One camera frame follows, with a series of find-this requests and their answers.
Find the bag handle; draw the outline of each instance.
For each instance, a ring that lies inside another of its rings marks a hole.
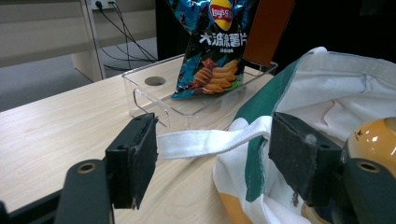
[[[157,136],[158,159],[181,159],[213,155],[232,150],[257,136],[269,139],[271,116],[261,116],[236,131],[194,130]]]

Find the white fabric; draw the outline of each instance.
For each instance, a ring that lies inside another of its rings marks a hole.
[[[387,61],[313,49],[297,65],[293,81],[276,111],[346,141],[364,121],[396,117],[396,64]],[[214,181],[219,192],[239,198],[253,223],[309,223],[299,216],[299,204],[291,204],[293,190],[264,150],[265,192],[246,201],[245,167],[248,141],[263,135],[270,139],[272,118],[263,116],[250,125],[236,119],[226,131],[186,131],[157,137],[159,159],[178,159],[218,154]]]
[[[198,130],[161,134],[157,136],[158,158],[169,160],[226,152],[257,136],[268,138],[271,122],[272,117],[263,116],[245,129],[233,132]]]
[[[365,121],[396,116],[396,64],[312,51],[299,63],[276,111],[342,141]]]

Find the gray carpet floor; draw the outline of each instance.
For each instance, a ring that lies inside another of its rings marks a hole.
[[[119,76],[125,70],[149,64],[150,62],[145,62],[147,57],[150,57],[149,54],[157,58],[156,38],[137,41],[137,44],[148,53],[142,52],[135,43],[129,43],[129,62],[125,44],[101,50],[107,77]],[[73,66],[70,55],[2,67],[0,68],[0,112],[91,83]]]

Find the white cloth bag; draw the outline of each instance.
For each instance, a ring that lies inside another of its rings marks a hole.
[[[159,135],[159,159],[219,154],[213,178],[234,223],[309,223],[268,158],[275,111],[343,143],[365,121],[396,117],[396,64],[312,49],[246,102],[228,131]]]

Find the transparent plastic tray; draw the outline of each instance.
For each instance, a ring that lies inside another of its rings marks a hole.
[[[244,84],[222,95],[202,95],[184,99],[171,96],[184,55],[150,64],[122,75],[130,114],[155,113],[157,133],[197,129],[226,129],[238,111],[275,73],[277,64],[256,70],[245,68]]]

